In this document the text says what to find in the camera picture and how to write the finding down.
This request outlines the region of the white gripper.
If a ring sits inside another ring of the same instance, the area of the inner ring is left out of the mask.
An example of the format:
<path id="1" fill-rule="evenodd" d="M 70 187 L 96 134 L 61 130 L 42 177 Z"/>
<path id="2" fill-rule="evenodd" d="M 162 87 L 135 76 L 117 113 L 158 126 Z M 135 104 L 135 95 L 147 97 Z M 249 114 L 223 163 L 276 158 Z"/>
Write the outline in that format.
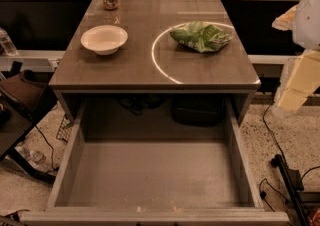
<path id="1" fill-rule="evenodd" d="M 272 27 L 292 30 L 293 41 L 305 49 L 302 55 L 289 59 L 280 77 L 272 113 L 280 118 L 295 114 L 320 87 L 320 0 L 300 0 L 277 17 Z"/>

